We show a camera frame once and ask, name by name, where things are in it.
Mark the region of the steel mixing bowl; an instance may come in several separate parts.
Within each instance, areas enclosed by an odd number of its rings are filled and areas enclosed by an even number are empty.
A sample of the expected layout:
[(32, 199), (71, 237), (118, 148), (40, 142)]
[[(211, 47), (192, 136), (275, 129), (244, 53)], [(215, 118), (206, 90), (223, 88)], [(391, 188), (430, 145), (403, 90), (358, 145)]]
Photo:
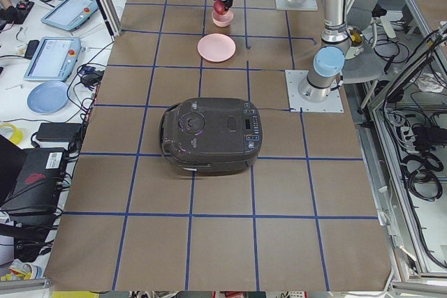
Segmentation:
[(351, 46), (346, 53), (346, 60), (353, 59), (357, 57), (360, 53), (364, 51), (364, 36), (358, 27), (348, 26), (349, 35), (351, 38)]

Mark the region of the blue teach pendant far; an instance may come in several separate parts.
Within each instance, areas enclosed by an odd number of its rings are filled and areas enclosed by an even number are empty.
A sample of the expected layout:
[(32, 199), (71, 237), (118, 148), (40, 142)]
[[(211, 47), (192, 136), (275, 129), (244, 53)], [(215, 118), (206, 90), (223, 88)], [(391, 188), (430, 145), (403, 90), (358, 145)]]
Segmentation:
[(74, 31), (81, 27), (96, 11), (96, 0), (63, 0), (41, 18), (43, 24)]

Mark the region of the blue teach pendant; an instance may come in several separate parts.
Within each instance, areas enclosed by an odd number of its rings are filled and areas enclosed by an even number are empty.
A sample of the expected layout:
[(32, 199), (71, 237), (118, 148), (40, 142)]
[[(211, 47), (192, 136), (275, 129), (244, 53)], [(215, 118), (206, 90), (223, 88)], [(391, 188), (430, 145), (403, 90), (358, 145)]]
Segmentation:
[(77, 37), (41, 39), (23, 79), (30, 82), (65, 81), (72, 73), (81, 50)]
[(43, 24), (74, 31), (81, 27), (96, 11), (96, 0), (63, 0), (41, 18)]

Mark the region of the blue teach pendant near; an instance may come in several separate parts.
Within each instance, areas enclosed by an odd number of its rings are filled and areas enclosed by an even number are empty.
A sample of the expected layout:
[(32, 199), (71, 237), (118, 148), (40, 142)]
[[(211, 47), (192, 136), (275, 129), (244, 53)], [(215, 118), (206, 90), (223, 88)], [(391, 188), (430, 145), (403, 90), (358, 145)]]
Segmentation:
[(23, 79), (30, 82), (65, 81), (72, 73), (81, 50), (77, 37), (41, 39)]

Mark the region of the light blue plate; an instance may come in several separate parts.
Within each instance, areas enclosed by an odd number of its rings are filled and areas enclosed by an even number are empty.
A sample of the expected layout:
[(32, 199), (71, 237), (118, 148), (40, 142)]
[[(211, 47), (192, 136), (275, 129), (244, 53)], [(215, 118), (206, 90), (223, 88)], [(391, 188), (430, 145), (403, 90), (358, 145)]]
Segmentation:
[(27, 97), (28, 108), (39, 114), (60, 111), (68, 102), (68, 86), (60, 81), (48, 81), (31, 90)]

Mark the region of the small pink bowl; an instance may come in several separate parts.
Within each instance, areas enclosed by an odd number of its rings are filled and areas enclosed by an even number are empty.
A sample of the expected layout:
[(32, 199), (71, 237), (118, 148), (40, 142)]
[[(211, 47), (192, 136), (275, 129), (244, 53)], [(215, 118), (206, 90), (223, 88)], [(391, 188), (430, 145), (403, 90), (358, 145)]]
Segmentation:
[(234, 19), (234, 14), (231, 10), (223, 15), (218, 14), (215, 10), (212, 12), (212, 21), (218, 27), (228, 27)]

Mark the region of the yellow tape roll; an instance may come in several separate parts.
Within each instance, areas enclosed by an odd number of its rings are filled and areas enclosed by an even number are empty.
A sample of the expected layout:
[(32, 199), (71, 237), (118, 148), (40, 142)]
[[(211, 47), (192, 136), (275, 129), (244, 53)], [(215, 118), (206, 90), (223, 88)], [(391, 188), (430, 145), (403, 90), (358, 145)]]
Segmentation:
[(1, 123), (0, 134), (13, 144), (18, 145), (23, 140), (23, 132), (10, 123)]

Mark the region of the dark grey rice cooker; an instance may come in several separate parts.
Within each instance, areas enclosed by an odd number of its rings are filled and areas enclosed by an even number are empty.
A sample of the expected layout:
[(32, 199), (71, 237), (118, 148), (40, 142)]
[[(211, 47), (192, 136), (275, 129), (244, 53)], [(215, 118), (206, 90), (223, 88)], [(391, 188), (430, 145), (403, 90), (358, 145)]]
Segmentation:
[(162, 156), (196, 172), (245, 170), (258, 158), (262, 141), (257, 107), (239, 98), (190, 98), (169, 107), (159, 126)]

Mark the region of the black laptop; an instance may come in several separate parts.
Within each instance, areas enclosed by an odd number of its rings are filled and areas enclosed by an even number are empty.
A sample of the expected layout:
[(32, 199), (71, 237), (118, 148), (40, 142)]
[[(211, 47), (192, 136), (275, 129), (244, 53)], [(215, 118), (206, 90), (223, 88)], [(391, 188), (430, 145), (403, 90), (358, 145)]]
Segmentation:
[(21, 149), (1, 137), (1, 235), (41, 241), (56, 219), (68, 154), (63, 147)]

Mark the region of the red apple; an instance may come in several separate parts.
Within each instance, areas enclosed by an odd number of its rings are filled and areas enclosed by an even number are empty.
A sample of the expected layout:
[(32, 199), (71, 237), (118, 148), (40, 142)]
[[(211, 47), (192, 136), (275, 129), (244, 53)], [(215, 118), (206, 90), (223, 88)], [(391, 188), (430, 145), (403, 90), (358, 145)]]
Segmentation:
[(216, 0), (214, 2), (213, 9), (217, 15), (224, 15), (228, 11), (225, 2), (222, 0)]

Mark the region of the black power adapter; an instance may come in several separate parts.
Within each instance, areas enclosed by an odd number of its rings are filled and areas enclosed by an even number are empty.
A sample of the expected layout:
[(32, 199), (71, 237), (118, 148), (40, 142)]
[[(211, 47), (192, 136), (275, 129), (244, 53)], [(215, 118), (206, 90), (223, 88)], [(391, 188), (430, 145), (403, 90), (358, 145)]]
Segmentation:
[(79, 123), (42, 123), (36, 134), (39, 142), (71, 142), (81, 130)]

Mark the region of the pink plate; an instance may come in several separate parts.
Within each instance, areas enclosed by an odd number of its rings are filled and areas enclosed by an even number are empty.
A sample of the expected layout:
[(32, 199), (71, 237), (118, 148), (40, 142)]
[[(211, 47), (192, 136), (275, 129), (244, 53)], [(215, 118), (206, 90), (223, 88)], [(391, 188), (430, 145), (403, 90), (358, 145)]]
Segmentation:
[(221, 33), (211, 33), (202, 37), (197, 44), (199, 55), (207, 61), (220, 63), (230, 59), (235, 53), (235, 42)]

